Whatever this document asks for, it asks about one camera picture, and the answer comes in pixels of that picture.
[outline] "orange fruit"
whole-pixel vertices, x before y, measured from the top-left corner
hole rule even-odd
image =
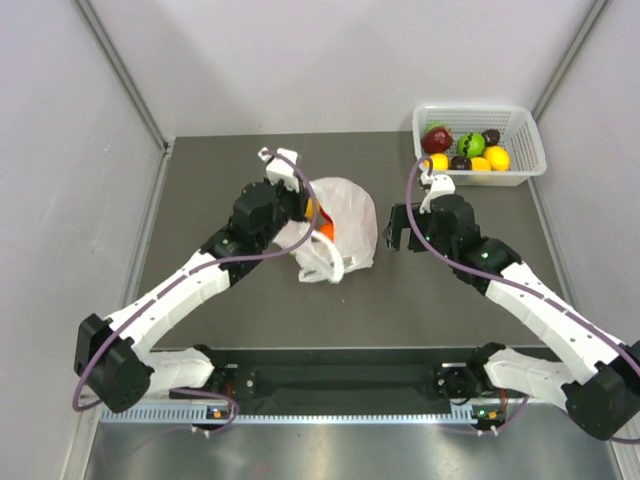
[[[333,242],[333,235],[334,235],[333,223],[325,223],[318,229],[318,231],[324,234],[329,240]]]

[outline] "red apple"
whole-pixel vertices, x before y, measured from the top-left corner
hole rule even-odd
[[[447,127],[436,127],[429,130],[420,141],[425,153],[444,153],[453,144],[453,135]]]

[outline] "plastic basket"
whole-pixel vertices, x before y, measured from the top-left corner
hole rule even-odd
[[[515,187],[530,177],[542,175],[547,169],[538,127],[526,108],[487,105],[418,107],[413,111],[416,159],[425,155],[420,139],[425,127],[432,122],[442,122],[451,129],[454,142],[446,152],[450,159],[456,155],[456,144],[462,135],[489,128],[500,131],[500,146],[509,152],[511,167],[505,172],[447,170],[447,175],[457,185]]]

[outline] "gray table surface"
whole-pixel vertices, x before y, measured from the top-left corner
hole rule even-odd
[[[373,197],[382,230],[404,199],[414,161],[409,133],[179,138],[149,244],[140,291],[179,268],[223,226],[247,183],[261,179],[263,146],[297,150],[311,178],[341,176]],[[485,235],[519,252],[543,282],[560,287],[528,185],[468,187]],[[417,191],[415,200],[421,198]],[[472,346],[537,339],[500,307],[457,280],[430,255],[391,253],[379,240],[371,269],[338,285],[300,284],[292,257],[264,262],[236,287],[201,306],[161,347],[218,348]]]
[[[435,425],[238,425],[208,441],[188,431],[154,438],[166,428],[101,424],[85,480],[622,478],[609,443],[548,405],[528,405],[497,438]]]

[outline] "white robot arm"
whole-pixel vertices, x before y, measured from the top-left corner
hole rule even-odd
[[[455,194],[450,177],[424,172],[420,183],[427,190],[426,196],[410,208],[423,239],[464,267],[500,277],[489,280],[454,270],[460,280],[513,314],[560,360],[540,360],[490,343],[476,349],[467,362],[467,385],[462,397],[499,388],[515,390],[561,408],[595,438],[611,438],[640,411],[637,376],[613,348],[566,315],[577,312],[547,288],[516,252],[503,242],[480,234],[473,208]],[[408,227],[407,206],[394,205],[384,232],[389,249],[398,250],[401,231]],[[413,231],[409,250],[426,250]],[[537,295],[513,284],[528,287]],[[596,330],[638,361],[640,343],[628,347],[618,338]]]
[[[295,164],[296,152],[278,149]],[[154,345],[191,311],[235,285],[260,260],[218,262],[260,254],[290,220],[306,221],[309,194],[293,168],[259,152],[266,164],[264,182],[247,185],[233,205],[227,225],[216,232],[181,268],[133,304],[102,319],[90,315],[81,324],[75,371],[85,369],[114,332],[105,353],[87,376],[87,384],[113,412],[122,412],[146,394],[178,387],[202,387],[215,368],[204,347],[152,352]]]

